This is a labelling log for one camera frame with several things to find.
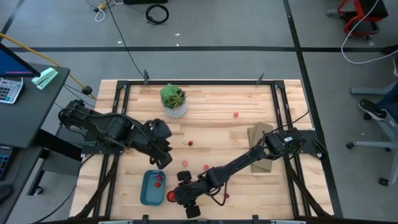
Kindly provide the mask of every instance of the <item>white plant pot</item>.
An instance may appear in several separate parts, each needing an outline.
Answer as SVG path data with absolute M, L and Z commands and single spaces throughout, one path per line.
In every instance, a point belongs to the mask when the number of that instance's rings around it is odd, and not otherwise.
M 179 106 L 178 108 L 168 108 L 164 106 L 162 98 L 160 98 L 160 102 L 162 102 L 164 113 L 171 118 L 181 118 L 182 116 L 187 113 L 188 106 L 187 106 L 187 99 L 184 99 L 184 103 Z

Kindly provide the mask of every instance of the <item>computer screen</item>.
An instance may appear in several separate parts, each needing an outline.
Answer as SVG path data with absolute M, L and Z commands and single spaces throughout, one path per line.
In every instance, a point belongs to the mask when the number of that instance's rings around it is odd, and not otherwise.
M 0 44 L 0 77 L 37 77 L 40 73 Z

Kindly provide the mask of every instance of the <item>blue tray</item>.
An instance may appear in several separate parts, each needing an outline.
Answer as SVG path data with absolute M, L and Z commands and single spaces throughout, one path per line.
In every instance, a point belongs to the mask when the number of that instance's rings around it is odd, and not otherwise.
M 161 175 L 162 180 L 158 180 L 157 176 Z M 155 187 L 155 183 L 160 182 L 160 187 Z M 166 188 L 166 175 L 160 170 L 148 170 L 144 174 L 142 181 L 140 201 L 143 205 L 157 206 L 163 202 L 164 192 Z

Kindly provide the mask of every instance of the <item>gray carpet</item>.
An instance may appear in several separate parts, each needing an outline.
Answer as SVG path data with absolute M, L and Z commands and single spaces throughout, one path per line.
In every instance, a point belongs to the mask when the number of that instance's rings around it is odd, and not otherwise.
M 99 0 L 90 1 L 100 4 Z M 381 22 L 380 34 L 373 40 L 361 37 L 348 47 L 383 47 L 397 44 L 398 2 L 385 0 L 390 16 Z M 343 23 L 325 12 L 340 0 L 290 0 L 298 38 L 302 47 L 339 47 L 344 40 Z M 0 2 L 0 27 L 14 10 L 16 0 Z M 156 46 L 268 46 L 293 47 L 282 0 L 170 0 L 166 4 L 170 20 L 151 26 L 142 14 L 127 6 L 112 10 L 130 47 Z M 146 5 L 135 8 L 145 11 Z M 102 23 L 83 0 L 25 0 L 7 35 L 30 47 L 120 47 L 121 38 L 109 11 Z M 3 44 L 15 47 L 4 40 Z M 138 67 L 151 78 L 301 78 L 294 52 L 189 51 L 131 52 Z M 18 53 L 28 62 L 48 63 L 31 53 Z M 98 92 L 104 78 L 140 78 L 125 52 L 46 52 L 50 58 L 71 69 L 79 80 Z M 352 60 L 379 57 L 376 53 L 347 54 Z M 304 53 L 313 95 L 325 133 L 326 145 L 346 218 L 398 221 L 398 186 L 382 187 L 378 178 L 388 177 L 391 154 L 383 149 L 357 147 L 345 143 L 385 139 L 379 126 L 364 121 L 357 107 L 358 96 L 351 86 L 384 86 L 396 78 L 391 59 L 366 65 L 352 65 L 340 53 Z M 78 87 L 73 80 L 67 81 Z M 65 106 L 75 97 L 62 91 L 57 103 Z M 52 108 L 44 129 L 54 133 L 57 113 Z M 8 223 L 30 223 L 60 204 L 76 184 L 76 177 L 45 174 L 38 197 L 22 194 Z M 66 219 L 71 200 L 48 220 Z

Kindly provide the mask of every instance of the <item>white cable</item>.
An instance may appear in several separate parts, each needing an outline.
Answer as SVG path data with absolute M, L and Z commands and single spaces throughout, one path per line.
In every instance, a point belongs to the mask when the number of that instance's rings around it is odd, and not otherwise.
M 383 59 L 383 58 L 386 58 L 386 57 L 390 57 L 391 55 L 393 55 L 393 54 L 395 54 L 395 53 L 398 52 L 398 50 L 396 50 L 395 52 L 393 52 L 393 53 L 391 53 L 391 54 L 389 54 L 389 55 L 385 55 L 385 56 L 383 56 L 383 57 L 375 58 L 375 59 L 368 60 L 368 61 L 365 61 L 365 62 L 353 62 L 353 61 L 351 61 L 350 59 L 348 59 L 347 56 L 344 54 L 343 47 L 344 47 L 344 45 L 346 44 L 346 42 L 347 42 L 348 38 L 350 37 L 351 33 L 355 30 L 355 28 L 356 28 L 365 18 L 367 18 L 368 15 L 370 15 L 370 13 L 371 13 L 371 12 L 373 11 L 373 9 L 376 7 L 376 5 L 378 4 L 379 1 L 380 1 L 380 0 L 377 0 L 376 3 L 374 4 L 374 6 L 372 7 L 372 9 L 366 14 L 366 16 L 363 17 L 363 18 L 351 29 L 351 31 L 350 31 L 349 34 L 347 35 L 346 39 L 344 40 L 343 45 L 341 45 L 341 53 L 343 54 L 344 58 L 345 58 L 348 62 L 350 62 L 350 63 L 356 64 L 356 65 L 361 65 L 361 64 L 373 62 L 373 61 L 375 61 L 375 60 L 380 60 L 380 59 Z
M 101 12 L 104 14 L 104 17 L 102 17 L 101 20 L 97 20 L 98 15 L 99 15 Z M 102 9 L 99 9 L 99 11 L 97 12 L 97 15 L 95 16 L 95 22 L 102 22 L 102 21 L 104 21 L 104 19 L 105 19 L 105 12 L 104 12 Z
M 123 0 L 122 0 L 122 3 L 116 3 L 116 1 L 113 0 L 113 3 L 114 3 L 114 4 L 124 4 Z

